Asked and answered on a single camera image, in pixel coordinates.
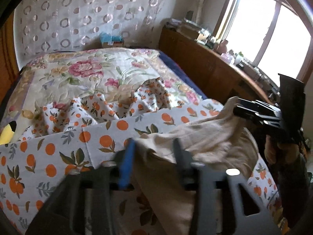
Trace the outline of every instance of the black sleeve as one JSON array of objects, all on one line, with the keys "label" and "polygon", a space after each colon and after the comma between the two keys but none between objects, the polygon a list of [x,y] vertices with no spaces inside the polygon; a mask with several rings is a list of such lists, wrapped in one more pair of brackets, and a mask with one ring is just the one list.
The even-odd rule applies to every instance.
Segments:
[{"label": "black sleeve", "polygon": [[283,215],[288,220],[289,228],[292,228],[301,218],[309,199],[306,162],[301,154],[294,163],[280,168],[278,181]]}]

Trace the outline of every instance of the window frame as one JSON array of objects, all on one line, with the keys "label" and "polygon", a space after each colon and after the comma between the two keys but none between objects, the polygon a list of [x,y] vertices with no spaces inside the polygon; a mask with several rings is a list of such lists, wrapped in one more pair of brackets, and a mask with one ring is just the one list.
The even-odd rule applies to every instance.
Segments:
[{"label": "window frame", "polygon": [[[276,1],[276,5],[275,5],[275,12],[273,15],[273,20],[270,24],[270,27],[268,29],[268,32],[266,34],[266,36],[263,39],[263,43],[261,45],[261,48],[259,49],[259,52],[256,56],[256,58],[254,59],[254,61],[249,61],[249,64],[253,67],[257,67],[270,43],[270,40],[273,36],[275,27],[276,27],[276,23],[278,20],[278,16],[281,10],[281,6],[285,6],[286,8],[288,8],[290,11],[292,11],[294,14],[295,11],[291,8],[291,6],[289,4],[287,4],[285,1],[281,1],[281,0],[275,0]],[[227,35],[231,29],[232,23],[236,17],[237,14],[237,10],[238,10],[238,6],[239,6],[240,0],[226,0],[225,4],[224,4],[224,8],[222,10],[222,13],[220,15],[219,21],[218,23],[220,25],[216,25],[213,34],[216,35],[217,39],[226,39]],[[296,77],[296,79],[304,82],[305,84],[308,82],[309,76],[310,74],[310,67],[313,64],[313,38],[311,37],[311,42],[306,54],[306,58],[303,62],[302,67],[299,70],[299,73]],[[262,73],[262,75],[267,76],[260,68],[258,68],[258,70]],[[277,86],[271,79],[271,84],[274,86]]]}]

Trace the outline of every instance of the bed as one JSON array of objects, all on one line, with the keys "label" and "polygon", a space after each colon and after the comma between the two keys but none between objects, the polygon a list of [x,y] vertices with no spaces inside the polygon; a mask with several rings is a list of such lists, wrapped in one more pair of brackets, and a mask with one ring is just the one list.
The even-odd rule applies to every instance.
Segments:
[{"label": "bed", "polygon": [[[24,67],[1,121],[4,127],[16,120],[18,127],[12,143],[0,146],[0,207],[24,234],[69,170],[96,168],[129,137],[169,132],[222,108],[156,50],[38,57]],[[279,215],[277,188],[261,157],[248,185],[273,217]],[[119,234],[165,234],[140,188],[116,192],[113,203]]]}]

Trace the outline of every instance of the person's arm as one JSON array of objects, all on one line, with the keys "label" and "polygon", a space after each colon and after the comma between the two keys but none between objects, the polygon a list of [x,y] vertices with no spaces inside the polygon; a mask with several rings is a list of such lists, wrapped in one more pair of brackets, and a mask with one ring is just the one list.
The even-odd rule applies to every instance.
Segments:
[{"label": "person's arm", "polygon": [[[295,144],[278,144],[284,151],[285,160],[279,160],[278,189],[283,206],[283,215],[289,228],[301,218],[309,198],[309,183],[304,157]],[[270,137],[266,137],[265,157],[269,164],[276,163],[277,148],[273,147]]]}]

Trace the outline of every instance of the window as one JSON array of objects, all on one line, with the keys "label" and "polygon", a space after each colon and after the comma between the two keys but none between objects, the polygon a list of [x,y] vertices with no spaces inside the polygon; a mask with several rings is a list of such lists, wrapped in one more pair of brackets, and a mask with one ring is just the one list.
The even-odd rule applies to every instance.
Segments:
[{"label": "window", "polygon": [[242,52],[277,86],[278,73],[296,78],[311,36],[300,18],[279,0],[234,0],[219,37]]}]

